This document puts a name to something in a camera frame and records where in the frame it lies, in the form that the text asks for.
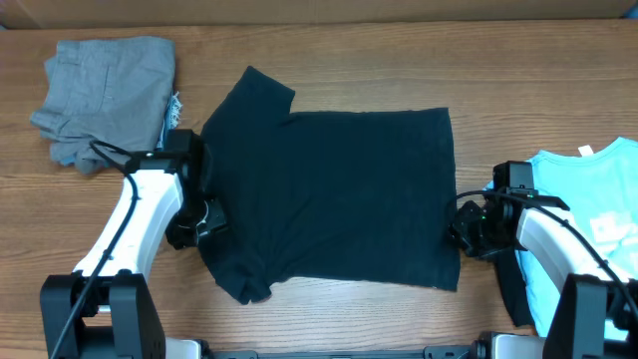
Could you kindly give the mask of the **black t-shirt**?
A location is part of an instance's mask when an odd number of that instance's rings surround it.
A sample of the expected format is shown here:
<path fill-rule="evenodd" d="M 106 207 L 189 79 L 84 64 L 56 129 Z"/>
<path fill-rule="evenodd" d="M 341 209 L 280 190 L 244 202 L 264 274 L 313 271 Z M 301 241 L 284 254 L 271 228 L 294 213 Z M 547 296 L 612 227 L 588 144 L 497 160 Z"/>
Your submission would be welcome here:
<path fill-rule="evenodd" d="M 227 222 L 198 247 L 216 284 L 242 304 L 292 277 L 455 290 L 448 110 L 293 112 L 294 96 L 247 68 L 203 127 Z"/>

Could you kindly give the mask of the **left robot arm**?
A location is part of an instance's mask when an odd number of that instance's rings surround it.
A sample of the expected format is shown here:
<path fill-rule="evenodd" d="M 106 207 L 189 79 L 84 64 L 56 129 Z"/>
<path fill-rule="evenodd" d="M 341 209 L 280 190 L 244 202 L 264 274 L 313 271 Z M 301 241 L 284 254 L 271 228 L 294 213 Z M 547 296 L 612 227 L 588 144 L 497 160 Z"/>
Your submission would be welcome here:
<path fill-rule="evenodd" d="M 171 130 L 162 149 L 135 152 L 117 167 L 121 197 L 102 234 L 69 274 L 40 291 L 52 358 L 208 358 L 208 344 L 165 335 L 148 288 L 162 241 L 196 247 L 226 229 L 221 205 L 200 182 L 201 137 Z"/>

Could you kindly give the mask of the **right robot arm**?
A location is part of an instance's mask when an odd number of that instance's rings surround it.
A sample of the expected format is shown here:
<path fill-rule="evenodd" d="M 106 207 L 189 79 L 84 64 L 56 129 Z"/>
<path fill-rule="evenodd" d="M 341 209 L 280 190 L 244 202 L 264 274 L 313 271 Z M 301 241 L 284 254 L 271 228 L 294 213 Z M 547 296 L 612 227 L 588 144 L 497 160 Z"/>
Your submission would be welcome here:
<path fill-rule="evenodd" d="M 531 252 L 560 292 L 546 337 L 486 332 L 468 358 L 634 358 L 637 282 L 622 275 L 577 228 L 569 206 L 534 187 L 532 167 L 505 162 L 493 169 L 483 205 L 461 193 L 448 229 L 466 256 L 491 260 L 508 249 Z"/>

